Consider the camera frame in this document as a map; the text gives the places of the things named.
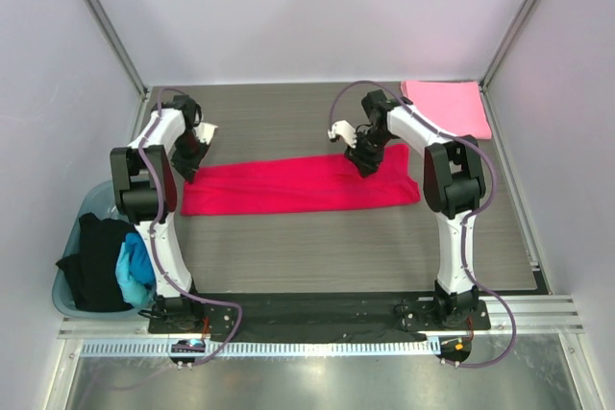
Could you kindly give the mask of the red t shirt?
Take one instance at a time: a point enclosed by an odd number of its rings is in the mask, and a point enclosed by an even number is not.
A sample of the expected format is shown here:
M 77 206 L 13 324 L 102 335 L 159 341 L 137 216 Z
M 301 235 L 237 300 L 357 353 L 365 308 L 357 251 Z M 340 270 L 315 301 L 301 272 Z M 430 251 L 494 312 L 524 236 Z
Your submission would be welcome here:
M 184 216 L 350 211 L 414 205 L 418 183 L 403 144 L 385 149 L 377 173 L 362 177 L 342 154 L 216 165 L 184 185 Z

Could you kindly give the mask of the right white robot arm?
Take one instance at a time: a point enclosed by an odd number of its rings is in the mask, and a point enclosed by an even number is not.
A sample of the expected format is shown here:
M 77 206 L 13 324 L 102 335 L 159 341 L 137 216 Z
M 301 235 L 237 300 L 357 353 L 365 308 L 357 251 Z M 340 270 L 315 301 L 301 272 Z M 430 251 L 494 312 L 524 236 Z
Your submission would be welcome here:
M 381 89 L 367 93 L 361 106 L 365 124 L 332 121 L 328 137 L 345 142 L 345 157 L 364 178 L 379 170 L 391 140 L 402 140 L 422 155 L 423 197 L 435 214 L 439 235 L 432 312 L 440 326 L 456 328 L 478 310 L 480 300 L 474 224 L 486 183 L 477 140 L 444 131 L 406 97 L 389 99 Z

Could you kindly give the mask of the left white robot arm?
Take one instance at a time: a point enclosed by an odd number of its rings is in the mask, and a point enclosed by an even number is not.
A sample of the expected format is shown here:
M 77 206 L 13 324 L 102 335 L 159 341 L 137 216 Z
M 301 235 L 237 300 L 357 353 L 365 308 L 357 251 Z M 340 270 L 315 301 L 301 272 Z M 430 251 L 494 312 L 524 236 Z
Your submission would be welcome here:
M 192 183 L 217 127 L 187 93 L 170 87 L 149 122 L 126 147 L 110 153 L 116 207 L 140 235 L 153 267 L 152 308 L 146 316 L 190 333 L 204 321 L 203 305 L 187 270 L 175 231 L 178 192 L 174 174 Z

